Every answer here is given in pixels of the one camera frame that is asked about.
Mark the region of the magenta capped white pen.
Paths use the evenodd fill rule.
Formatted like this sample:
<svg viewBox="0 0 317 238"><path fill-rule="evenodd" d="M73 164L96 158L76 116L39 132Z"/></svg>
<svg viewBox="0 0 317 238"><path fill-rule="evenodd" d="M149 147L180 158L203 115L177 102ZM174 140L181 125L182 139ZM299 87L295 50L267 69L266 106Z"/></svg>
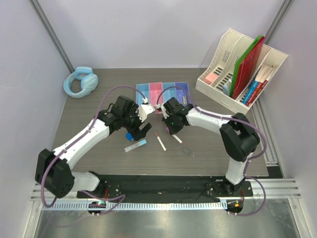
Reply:
<svg viewBox="0 0 317 238"><path fill-rule="evenodd" d="M183 141L176 134L171 134L171 136L178 141L178 143L183 144Z"/></svg>

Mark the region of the blue capped white marker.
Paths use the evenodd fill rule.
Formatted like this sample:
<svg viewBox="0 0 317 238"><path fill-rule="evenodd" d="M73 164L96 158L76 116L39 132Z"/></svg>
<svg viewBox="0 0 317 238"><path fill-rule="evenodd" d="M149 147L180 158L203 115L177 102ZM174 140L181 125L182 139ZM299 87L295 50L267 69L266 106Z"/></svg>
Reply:
<svg viewBox="0 0 317 238"><path fill-rule="evenodd" d="M124 148L124 151L127 153L127 152L130 152L130 151L132 151L140 146L143 146L145 144L147 144L147 141L145 139L143 139L137 143L134 143L133 145L130 145L130 146Z"/></svg>

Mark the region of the blue pencil sharpener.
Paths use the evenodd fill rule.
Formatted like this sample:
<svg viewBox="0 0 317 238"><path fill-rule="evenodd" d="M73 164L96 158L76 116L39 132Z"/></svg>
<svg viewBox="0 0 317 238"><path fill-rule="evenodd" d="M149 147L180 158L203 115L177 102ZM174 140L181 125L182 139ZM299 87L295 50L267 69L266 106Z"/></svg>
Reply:
<svg viewBox="0 0 317 238"><path fill-rule="evenodd" d="M126 133L125 137L129 141L134 141L134 138L133 138L133 136L130 133Z"/></svg>

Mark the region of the brown capped white pen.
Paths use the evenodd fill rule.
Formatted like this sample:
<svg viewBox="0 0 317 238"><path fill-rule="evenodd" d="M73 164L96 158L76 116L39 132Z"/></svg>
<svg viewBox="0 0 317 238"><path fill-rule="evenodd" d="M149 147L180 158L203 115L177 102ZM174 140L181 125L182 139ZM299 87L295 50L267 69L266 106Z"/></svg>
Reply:
<svg viewBox="0 0 317 238"><path fill-rule="evenodd" d="M163 144L163 142L162 142L162 140L161 140L159 134L158 134L156 131L155 131L155 135L156 135L156 138L157 138L157 140L158 140L160 146L162 147L163 151L166 152L167 149L166 149L165 145Z"/></svg>

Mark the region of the grey eraser sleeve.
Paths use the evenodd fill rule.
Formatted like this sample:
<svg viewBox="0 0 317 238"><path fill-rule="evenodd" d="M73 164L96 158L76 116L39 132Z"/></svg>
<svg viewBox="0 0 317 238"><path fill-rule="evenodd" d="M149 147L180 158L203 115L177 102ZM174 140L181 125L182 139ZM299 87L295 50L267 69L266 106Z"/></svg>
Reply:
<svg viewBox="0 0 317 238"><path fill-rule="evenodd" d="M189 149L183 148L182 151L187 155L191 154L191 151Z"/></svg>

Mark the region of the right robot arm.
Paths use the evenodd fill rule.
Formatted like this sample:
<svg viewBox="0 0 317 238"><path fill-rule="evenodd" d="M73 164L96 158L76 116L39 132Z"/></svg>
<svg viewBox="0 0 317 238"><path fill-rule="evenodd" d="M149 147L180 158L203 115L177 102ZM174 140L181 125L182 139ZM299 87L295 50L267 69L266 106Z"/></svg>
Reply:
<svg viewBox="0 0 317 238"><path fill-rule="evenodd" d="M144 99L138 106L138 117L144 121L155 110L163 113L162 121L171 135L177 134L185 126L197 126L219 134L229 156L228 169L223 179L224 191L234 196L242 190L247 162L260 142L255 127L244 114L212 114L192 104L183 106L172 97L164 104L156 106Z"/></svg>

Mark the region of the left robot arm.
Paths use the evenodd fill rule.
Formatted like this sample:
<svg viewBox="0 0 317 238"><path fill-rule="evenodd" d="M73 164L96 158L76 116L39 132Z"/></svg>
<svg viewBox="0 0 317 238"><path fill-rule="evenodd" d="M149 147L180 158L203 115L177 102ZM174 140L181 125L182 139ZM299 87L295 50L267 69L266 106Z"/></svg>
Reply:
<svg viewBox="0 0 317 238"><path fill-rule="evenodd" d="M87 191L95 198L102 197L106 183L99 174L93 171L78 173L72 169L97 143L121 128L125 128L135 141L145 138L151 124L147 123L142 129L139 127L154 111L147 101L138 105L128 97L119 96L69 141L52 151L44 149L39 153L35 181L57 198L63 198L71 191Z"/></svg>

